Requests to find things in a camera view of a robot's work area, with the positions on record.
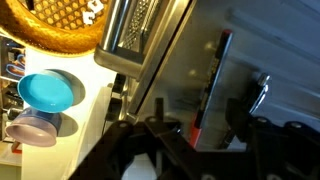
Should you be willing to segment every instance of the blue bowl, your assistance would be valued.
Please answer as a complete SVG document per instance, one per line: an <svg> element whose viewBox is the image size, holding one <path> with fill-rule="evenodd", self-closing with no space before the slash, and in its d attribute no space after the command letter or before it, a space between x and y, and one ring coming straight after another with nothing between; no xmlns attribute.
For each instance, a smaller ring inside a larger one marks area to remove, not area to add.
<svg viewBox="0 0 320 180"><path fill-rule="evenodd" d="M18 92L30 106L49 113L68 109L74 100L69 80L51 70L24 76L18 83Z"/></svg>

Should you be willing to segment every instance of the kitchen counter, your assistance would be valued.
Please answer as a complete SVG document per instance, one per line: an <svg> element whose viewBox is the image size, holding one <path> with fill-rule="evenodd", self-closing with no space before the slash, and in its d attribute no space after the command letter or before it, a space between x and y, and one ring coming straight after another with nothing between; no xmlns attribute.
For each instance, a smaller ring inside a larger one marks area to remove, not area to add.
<svg viewBox="0 0 320 180"><path fill-rule="evenodd" d="M72 79L76 104L63 112L55 146L23 145L22 180L68 179L101 137L110 101L110 84L114 82L116 72L98 66L93 54L58 58L27 49L26 59L26 74L42 69L62 70Z"/></svg>

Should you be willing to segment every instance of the cabinet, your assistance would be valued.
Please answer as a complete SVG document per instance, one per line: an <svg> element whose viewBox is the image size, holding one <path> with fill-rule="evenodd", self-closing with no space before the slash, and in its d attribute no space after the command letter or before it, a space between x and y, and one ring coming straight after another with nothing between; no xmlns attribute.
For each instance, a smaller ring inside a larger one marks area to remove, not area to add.
<svg viewBox="0 0 320 180"><path fill-rule="evenodd" d="M24 53L22 48L11 48L6 44L12 40L0 34L0 164L21 166L21 154L11 152L13 138L6 135L4 129L11 122L9 121L7 112L10 108L22 109L23 101L16 90L17 83L21 77L11 75L6 71L6 66L11 63L10 60L15 59L17 53ZM8 52L14 50L10 58Z"/></svg>

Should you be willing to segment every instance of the metal appliance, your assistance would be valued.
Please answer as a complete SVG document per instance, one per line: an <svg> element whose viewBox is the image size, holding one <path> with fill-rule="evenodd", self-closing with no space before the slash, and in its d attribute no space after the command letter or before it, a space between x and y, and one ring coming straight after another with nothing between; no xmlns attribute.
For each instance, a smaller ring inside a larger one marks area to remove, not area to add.
<svg viewBox="0 0 320 180"><path fill-rule="evenodd" d="M263 72L272 77L269 92L253 115L319 131L319 20L317 1L113 0L95 61L130 79L127 119L145 119L162 97L165 116L183 120L188 138L219 35L231 29L197 149L218 147L228 130L227 99L242 99Z"/></svg>

